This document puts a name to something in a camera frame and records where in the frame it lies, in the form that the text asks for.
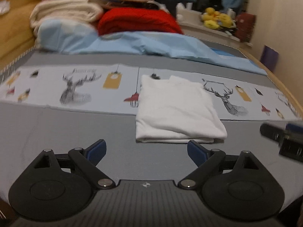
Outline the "grey patterned bed sheet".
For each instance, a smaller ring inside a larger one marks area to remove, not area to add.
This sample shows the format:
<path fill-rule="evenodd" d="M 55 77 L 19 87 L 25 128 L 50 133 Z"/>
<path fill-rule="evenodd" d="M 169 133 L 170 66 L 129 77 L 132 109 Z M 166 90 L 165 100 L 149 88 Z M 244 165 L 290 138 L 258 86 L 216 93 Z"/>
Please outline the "grey patterned bed sheet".
<path fill-rule="evenodd" d="M 39 66 L 46 63 L 117 64 L 200 72 L 272 87 L 272 82 L 258 74 L 158 56 L 95 54 L 60 55 L 30 52 L 18 65 Z M 225 121 L 227 139 L 215 144 L 227 154 L 251 151 L 271 172 L 285 192 L 288 206 L 302 195 L 302 164 L 278 154 L 278 146 L 260 135 L 260 122 Z M 182 144 L 139 144 L 135 140 L 135 117 L 57 110 L 48 107 L 1 103 L 1 197 L 21 172 L 43 149 L 66 153 L 72 148 L 86 148 L 98 139 L 107 144 L 106 156 L 98 168 L 114 181 L 179 181 L 196 165 Z"/>

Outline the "yellow plush toys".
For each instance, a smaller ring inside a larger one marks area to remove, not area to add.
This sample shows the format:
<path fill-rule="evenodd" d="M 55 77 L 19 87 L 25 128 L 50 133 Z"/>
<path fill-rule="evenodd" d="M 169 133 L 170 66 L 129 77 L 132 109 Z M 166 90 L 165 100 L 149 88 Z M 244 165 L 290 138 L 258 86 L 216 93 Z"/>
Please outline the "yellow plush toys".
<path fill-rule="evenodd" d="M 228 14 L 216 11 L 212 7 L 206 8 L 200 15 L 200 20 L 206 28 L 212 30 L 236 29 L 235 21 Z"/>

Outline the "red knitted blanket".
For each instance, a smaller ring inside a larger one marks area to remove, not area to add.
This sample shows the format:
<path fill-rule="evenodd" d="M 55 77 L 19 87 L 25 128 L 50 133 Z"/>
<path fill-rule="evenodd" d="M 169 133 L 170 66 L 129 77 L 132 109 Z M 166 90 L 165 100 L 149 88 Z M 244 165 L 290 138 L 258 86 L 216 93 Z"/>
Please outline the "red knitted blanket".
<path fill-rule="evenodd" d="M 101 17 L 97 29 L 99 35 L 126 31 L 183 33 L 167 12 L 141 8 L 110 9 Z"/>

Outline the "wooden bed headboard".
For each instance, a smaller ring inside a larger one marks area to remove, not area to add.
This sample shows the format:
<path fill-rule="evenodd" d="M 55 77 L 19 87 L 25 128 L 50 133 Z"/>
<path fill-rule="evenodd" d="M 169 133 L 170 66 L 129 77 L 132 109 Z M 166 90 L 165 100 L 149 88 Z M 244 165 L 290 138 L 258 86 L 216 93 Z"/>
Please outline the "wooden bed headboard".
<path fill-rule="evenodd" d="M 34 46 L 29 17 L 41 0 L 1 0 L 10 10 L 1 15 L 1 68 Z"/>

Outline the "white t-shirt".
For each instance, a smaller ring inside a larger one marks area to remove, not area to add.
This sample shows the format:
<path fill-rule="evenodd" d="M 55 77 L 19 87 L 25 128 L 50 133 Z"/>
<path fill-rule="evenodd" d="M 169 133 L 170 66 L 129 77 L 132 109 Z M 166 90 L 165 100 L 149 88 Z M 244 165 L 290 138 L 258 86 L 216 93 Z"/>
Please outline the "white t-shirt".
<path fill-rule="evenodd" d="M 136 140 L 186 144 L 191 139 L 212 143 L 227 138 L 212 97 L 201 83 L 172 75 L 169 79 L 141 77 Z"/>

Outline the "purple box by wall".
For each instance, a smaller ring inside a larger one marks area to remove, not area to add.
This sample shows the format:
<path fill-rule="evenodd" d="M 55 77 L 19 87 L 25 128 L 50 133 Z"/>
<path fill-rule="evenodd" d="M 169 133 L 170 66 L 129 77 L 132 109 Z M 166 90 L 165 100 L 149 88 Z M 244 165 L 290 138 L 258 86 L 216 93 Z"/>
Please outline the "purple box by wall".
<path fill-rule="evenodd" d="M 279 53 L 274 49 L 264 45 L 260 62 L 266 66 L 271 72 L 274 72 L 278 62 Z"/>

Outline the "light blue duvet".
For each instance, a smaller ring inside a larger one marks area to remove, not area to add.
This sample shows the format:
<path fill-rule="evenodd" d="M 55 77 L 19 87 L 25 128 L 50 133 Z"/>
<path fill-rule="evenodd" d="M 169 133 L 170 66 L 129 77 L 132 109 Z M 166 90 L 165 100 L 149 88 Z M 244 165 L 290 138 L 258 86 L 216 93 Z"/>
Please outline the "light blue duvet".
<path fill-rule="evenodd" d="M 265 70 L 247 58 L 181 34 L 118 32 L 99 36 L 93 27 L 69 19 L 47 19 L 35 33 L 39 48 L 63 54 L 158 55 L 266 75 Z"/>

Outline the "cream folded blanket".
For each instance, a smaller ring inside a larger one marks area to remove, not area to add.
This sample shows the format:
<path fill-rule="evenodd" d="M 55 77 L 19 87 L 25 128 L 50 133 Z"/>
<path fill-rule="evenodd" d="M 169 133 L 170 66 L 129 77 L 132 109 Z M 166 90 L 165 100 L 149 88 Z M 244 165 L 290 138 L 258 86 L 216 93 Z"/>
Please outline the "cream folded blanket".
<path fill-rule="evenodd" d="M 44 0 L 31 12 L 29 22 L 34 36 L 46 19 L 64 18 L 74 21 L 93 23 L 101 18 L 104 10 L 89 0 Z"/>

